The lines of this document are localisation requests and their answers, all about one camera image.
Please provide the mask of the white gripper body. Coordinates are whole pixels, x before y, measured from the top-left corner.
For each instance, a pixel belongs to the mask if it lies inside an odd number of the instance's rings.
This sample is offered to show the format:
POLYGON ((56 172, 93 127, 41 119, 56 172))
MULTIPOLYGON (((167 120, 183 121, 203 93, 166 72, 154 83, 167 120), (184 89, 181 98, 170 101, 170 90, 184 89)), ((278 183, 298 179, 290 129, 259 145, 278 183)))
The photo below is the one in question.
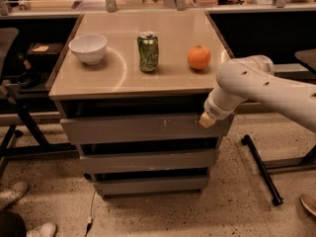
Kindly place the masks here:
POLYGON ((211 91, 204 102, 204 111, 216 120, 226 119, 239 105, 239 97, 224 91, 211 91))

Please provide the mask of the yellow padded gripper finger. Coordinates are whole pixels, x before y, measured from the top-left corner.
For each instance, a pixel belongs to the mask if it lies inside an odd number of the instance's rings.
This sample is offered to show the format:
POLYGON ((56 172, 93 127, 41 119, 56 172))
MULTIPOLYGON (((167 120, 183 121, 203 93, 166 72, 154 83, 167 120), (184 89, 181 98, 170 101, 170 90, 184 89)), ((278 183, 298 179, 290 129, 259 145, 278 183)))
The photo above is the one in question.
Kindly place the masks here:
POLYGON ((211 127, 216 123, 216 120, 214 118, 212 118, 207 112, 203 112, 202 115, 199 118, 198 123, 205 127, 211 127))

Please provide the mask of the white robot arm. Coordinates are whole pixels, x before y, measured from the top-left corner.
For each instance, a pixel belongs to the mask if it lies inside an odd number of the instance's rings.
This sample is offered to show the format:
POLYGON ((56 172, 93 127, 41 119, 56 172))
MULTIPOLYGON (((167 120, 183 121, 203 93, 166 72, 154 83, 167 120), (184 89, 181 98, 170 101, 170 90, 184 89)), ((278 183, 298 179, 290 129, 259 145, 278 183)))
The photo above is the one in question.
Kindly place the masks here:
POLYGON ((241 103, 252 100, 316 132, 316 86, 274 76, 268 57, 225 61, 217 68, 216 82, 199 119, 203 127, 226 119, 241 103))

